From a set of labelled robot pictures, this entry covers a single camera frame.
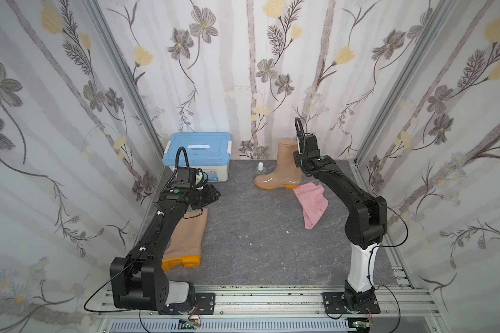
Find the tan rubber boot orange sole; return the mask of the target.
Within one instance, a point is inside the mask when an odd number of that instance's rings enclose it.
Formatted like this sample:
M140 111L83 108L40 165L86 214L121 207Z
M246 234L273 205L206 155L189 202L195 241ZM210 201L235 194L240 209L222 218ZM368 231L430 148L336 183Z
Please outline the tan rubber boot orange sole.
M295 141L281 140L279 142L276 169L272 173L255 177L254 184L264 190L274 190L280 187L294 189L298 187L302 179L302 172L295 164L295 152L298 152L298 144Z

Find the pink cloth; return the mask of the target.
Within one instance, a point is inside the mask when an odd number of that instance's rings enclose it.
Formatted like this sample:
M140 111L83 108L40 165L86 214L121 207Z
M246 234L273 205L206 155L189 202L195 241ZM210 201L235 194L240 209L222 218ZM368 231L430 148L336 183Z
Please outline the pink cloth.
M324 197L324 188L321 184L306 183L294 189L304 215L304 227L307 230L313 229L320 221L329 202Z

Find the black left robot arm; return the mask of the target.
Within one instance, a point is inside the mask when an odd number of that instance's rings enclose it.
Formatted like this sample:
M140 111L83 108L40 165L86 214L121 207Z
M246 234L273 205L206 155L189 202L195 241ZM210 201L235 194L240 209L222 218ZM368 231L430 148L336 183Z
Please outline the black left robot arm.
M171 281L176 267L201 264L207 206L220 197L201 169L179 166L163 186L157 211L137 244L110 265L112 298L121 310L192 313L198 300L192 282Z

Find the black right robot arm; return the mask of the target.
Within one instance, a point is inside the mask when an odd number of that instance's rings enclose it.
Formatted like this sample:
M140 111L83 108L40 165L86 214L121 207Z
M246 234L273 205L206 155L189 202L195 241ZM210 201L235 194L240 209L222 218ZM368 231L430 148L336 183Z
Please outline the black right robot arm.
M351 266L344 283L342 303L351 313L358 313L376 302L374 257L388 231L387 203L361 189L328 155L322 155L317 138L306 133L301 118L294 121L298 151L294 161L303 173L325 184L349 212L344 232L351 243Z

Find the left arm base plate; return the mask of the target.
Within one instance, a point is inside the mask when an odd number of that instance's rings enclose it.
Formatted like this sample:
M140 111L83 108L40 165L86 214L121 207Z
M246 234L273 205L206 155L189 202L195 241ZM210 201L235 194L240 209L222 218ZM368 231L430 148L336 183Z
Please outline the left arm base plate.
M166 305L158 313L163 315L213 315L215 301L215 293L190 294L185 302Z

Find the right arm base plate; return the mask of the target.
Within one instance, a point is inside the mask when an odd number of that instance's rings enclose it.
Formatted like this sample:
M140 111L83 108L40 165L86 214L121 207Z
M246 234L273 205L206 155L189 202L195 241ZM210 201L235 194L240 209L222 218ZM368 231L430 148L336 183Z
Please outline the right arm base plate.
M380 314L375 292L326 292L322 294L326 314Z

